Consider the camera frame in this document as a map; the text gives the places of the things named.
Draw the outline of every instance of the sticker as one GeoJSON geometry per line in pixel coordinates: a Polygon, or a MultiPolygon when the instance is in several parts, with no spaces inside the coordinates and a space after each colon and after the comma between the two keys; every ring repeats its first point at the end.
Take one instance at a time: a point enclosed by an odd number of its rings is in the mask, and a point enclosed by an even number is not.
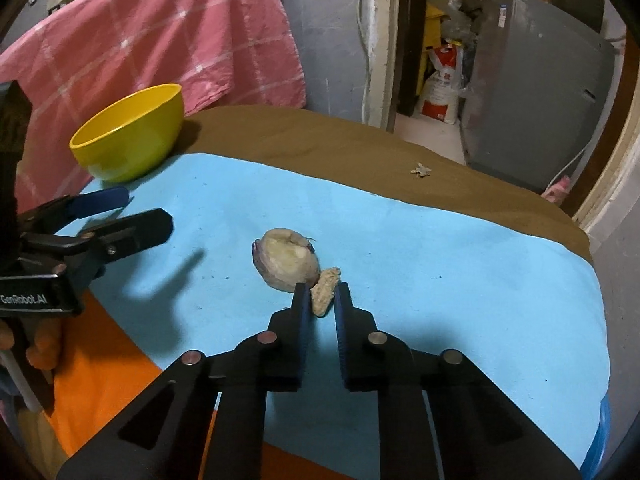
{"type": "Polygon", "coordinates": [[[507,6],[500,6],[500,16],[498,16],[498,27],[504,28],[504,24],[507,22],[507,6]]]}

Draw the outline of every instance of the yellow bowl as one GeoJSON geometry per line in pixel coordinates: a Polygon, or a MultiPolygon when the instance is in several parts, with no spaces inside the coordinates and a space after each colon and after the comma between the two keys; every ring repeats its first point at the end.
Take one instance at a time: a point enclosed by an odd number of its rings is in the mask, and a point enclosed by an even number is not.
{"type": "Polygon", "coordinates": [[[71,138],[74,157],[94,177],[126,182],[160,164],[184,119],[182,87],[152,86],[89,119],[71,138]]]}

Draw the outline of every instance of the blue plastic object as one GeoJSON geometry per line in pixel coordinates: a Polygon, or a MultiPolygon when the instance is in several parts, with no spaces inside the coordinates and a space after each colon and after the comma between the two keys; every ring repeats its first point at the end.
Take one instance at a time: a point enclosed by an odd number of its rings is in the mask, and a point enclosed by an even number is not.
{"type": "Polygon", "coordinates": [[[116,186],[76,196],[66,207],[66,212],[72,218],[87,218],[124,207],[128,203],[129,190],[124,186],[116,186]]]}
{"type": "Polygon", "coordinates": [[[607,442],[609,441],[609,433],[611,431],[611,406],[609,405],[609,397],[605,396],[600,403],[600,425],[596,431],[591,447],[587,452],[587,456],[582,462],[580,473],[584,480],[593,480],[602,466],[607,442]]]}

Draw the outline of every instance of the gray refrigerator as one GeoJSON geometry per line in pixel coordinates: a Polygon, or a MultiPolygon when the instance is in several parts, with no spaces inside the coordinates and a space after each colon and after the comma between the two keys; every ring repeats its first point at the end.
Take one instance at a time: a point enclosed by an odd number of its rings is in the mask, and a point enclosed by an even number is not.
{"type": "Polygon", "coordinates": [[[485,0],[482,13],[461,118],[466,163],[540,193],[591,140],[615,50],[542,0],[485,0]]]}

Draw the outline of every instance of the metal screw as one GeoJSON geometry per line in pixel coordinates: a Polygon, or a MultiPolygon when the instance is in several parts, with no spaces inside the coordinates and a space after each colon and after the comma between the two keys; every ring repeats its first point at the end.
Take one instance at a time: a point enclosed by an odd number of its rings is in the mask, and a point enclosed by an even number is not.
{"type": "Polygon", "coordinates": [[[372,345],[383,345],[386,343],[387,337],[384,332],[371,332],[367,339],[372,345]]]}
{"type": "Polygon", "coordinates": [[[444,359],[444,362],[450,365],[459,365],[465,357],[457,350],[445,350],[442,353],[442,358],[444,359]]]}
{"type": "Polygon", "coordinates": [[[270,345],[271,343],[275,343],[278,338],[278,334],[272,332],[271,330],[265,330],[264,332],[260,332],[258,334],[258,341],[263,345],[270,345]]]}
{"type": "Polygon", "coordinates": [[[66,265],[65,264],[57,264],[51,270],[52,270],[52,272],[54,274],[57,274],[57,275],[61,276],[62,274],[64,274],[66,272],[66,265]]]}
{"type": "Polygon", "coordinates": [[[182,364],[187,366],[196,365],[202,359],[202,354],[197,350],[187,350],[184,354],[180,356],[180,361],[182,364]]]}

